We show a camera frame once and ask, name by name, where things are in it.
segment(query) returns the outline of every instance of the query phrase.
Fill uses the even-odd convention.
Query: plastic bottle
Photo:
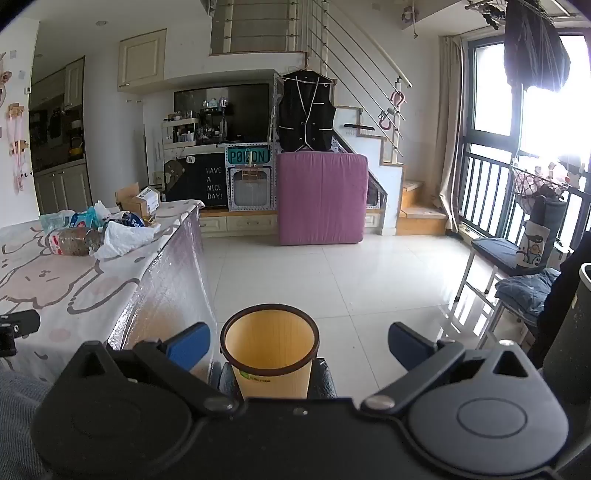
[[[63,228],[47,235],[47,246],[55,255],[85,257],[102,244],[102,235],[95,228]]]

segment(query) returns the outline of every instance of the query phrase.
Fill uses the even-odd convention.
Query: hanging basket
[[[515,166],[511,167],[511,172],[517,203],[528,215],[531,215],[536,197],[543,195],[549,199],[559,199],[569,188],[567,183],[557,183]]]

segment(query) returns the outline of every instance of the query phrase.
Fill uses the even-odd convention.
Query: drawer
[[[365,228],[378,227],[379,226],[379,213],[366,213],[365,214]]]
[[[277,225],[277,215],[231,216],[226,219],[228,232],[273,230]]]
[[[201,229],[201,233],[228,231],[228,224],[226,223],[226,217],[200,218],[199,219],[199,227]]]

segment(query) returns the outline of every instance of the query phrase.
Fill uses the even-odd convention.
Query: stairs landing
[[[445,235],[447,215],[435,207],[421,205],[423,182],[405,180],[396,235]]]

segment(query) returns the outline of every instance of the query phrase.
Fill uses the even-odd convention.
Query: black vest
[[[330,79],[308,70],[284,76],[284,94],[277,118],[279,143],[284,151],[304,147],[322,152],[330,150],[336,111],[330,102],[330,83]]]

